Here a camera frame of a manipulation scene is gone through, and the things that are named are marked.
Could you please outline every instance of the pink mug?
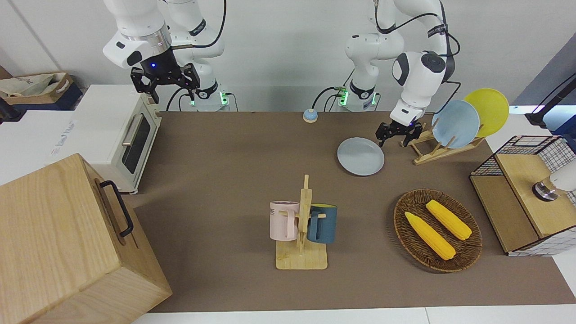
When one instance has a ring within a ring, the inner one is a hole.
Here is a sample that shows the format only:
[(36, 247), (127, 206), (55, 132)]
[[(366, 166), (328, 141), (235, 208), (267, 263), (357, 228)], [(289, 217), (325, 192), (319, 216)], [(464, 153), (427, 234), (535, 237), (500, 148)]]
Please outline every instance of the pink mug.
[(270, 202), (270, 238), (276, 241), (293, 241), (298, 237), (296, 214), (300, 204), (295, 201)]

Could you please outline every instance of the plate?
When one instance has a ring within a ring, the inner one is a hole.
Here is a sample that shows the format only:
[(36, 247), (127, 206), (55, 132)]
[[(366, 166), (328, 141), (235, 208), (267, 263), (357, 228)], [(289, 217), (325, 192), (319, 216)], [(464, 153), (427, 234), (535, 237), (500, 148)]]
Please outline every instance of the plate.
[[(431, 199), (444, 205), (472, 230), (464, 241), (457, 239), (429, 211), (426, 203)], [(456, 250), (454, 258), (444, 261), (414, 231), (404, 212), (410, 212), (422, 218)], [(440, 272), (457, 272), (472, 266), (482, 253), (482, 235), (476, 220), (456, 199), (438, 190), (417, 189), (404, 194), (394, 208), (394, 229), (402, 246), (418, 262)]]
[(510, 105), (506, 97), (496, 89), (483, 88), (474, 90), (464, 98), (474, 106), (480, 116), (482, 128), (476, 136), (486, 137), (496, 133), (508, 119)]
[(353, 137), (338, 146), (338, 161), (348, 172), (367, 176), (375, 174), (384, 166), (384, 153), (373, 141)]
[(474, 107), (464, 100), (452, 100), (432, 117), (434, 138), (447, 148), (458, 149), (474, 140), (480, 127), (480, 118)]

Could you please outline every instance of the wooden mug stand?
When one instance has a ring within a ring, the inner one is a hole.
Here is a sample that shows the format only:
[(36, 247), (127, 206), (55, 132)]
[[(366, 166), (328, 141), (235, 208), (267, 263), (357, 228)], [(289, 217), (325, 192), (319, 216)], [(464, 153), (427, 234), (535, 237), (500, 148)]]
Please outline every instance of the wooden mug stand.
[(304, 188), (300, 190), (300, 212), (298, 238), (294, 241), (276, 241), (276, 269), (279, 270), (324, 270), (328, 267), (326, 244), (308, 241), (308, 220), (312, 204), (312, 189), (308, 188), (308, 175), (304, 175)]
[[(439, 120), (440, 120), (440, 118), (436, 119), (436, 121), (434, 122), (432, 127), (429, 130), (423, 131), (417, 140), (412, 140), (408, 143), (408, 145), (416, 152), (416, 154), (418, 154), (418, 157), (414, 159), (415, 165), (424, 164), (426, 162), (431, 162), (434, 160), (441, 159), (443, 157), (447, 157), (450, 155), (454, 155), (454, 154), (458, 154), (458, 153), (462, 153), (462, 152), (471, 150), (471, 149), (477, 147), (478, 145), (480, 145), (480, 143), (482, 143), (484, 141), (484, 137), (476, 137), (476, 138), (474, 138), (474, 140), (472, 142), (470, 142), (468, 145), (466, 145), (462, 148), (451, 149), (451, 148), (448, 148), (447, 146), (449, 146), (450, 144), (452, 144), (452, 142), (454, 142), (456, 140), (456, 136), (453, 136), (450, 139), (450, 141), (448, 142), (448, 144), (446, 144), (446, 146), (443, 146), (441, 143), (438, 143), (436, 141), (436, 139), (434, 138), (434, 134), (432, 133), (432, 129), (434, 128), (434, 126), (436, 126), (436, 124), (438, 123)], [(424, 143), (427, 141), (435, 141), (437, 143), (436, 147), (434, 147), (434, 149), (430, 153), (422, 154), (422, 152), (418, 149), (416, 144)]]

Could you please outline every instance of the oven door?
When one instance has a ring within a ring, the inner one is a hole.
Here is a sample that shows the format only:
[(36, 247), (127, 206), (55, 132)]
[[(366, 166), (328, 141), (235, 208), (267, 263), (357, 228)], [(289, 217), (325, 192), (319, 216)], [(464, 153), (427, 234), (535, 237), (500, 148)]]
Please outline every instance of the oven door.
[(156, 135), (157, 126), (144, 102), (141, 108), (136, 109), (132, 121), (128, 126), (121, 145), (120, 160), (117, 162), (118, 170), (125, 179), (129, 179), (132, 188), (121, 188), (122, 191), (135, 191), (139, 182), (146, 159), (150, 152), (152, 142)]

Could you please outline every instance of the woven basket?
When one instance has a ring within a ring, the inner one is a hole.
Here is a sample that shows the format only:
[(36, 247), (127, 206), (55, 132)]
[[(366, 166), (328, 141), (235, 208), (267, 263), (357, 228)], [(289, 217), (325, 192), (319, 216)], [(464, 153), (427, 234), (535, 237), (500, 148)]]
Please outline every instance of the woven basket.
[[(438, 201), (453, 212), (472, 230), (465, 241), (457, 239), (427, 209), (431, 199)], [(454, 258), (444, 261), (414, 231), (404, 212), (411, 212), (422, 218), (456, 250)], [(469, 211), (456, 199), (431, 189), (417, 189), (404, 194), (394, 208), (394, 229), (404, 248), (423, 265), (441, 272), (457, 272), (473, 265), (482, 252), (480, 228)]]

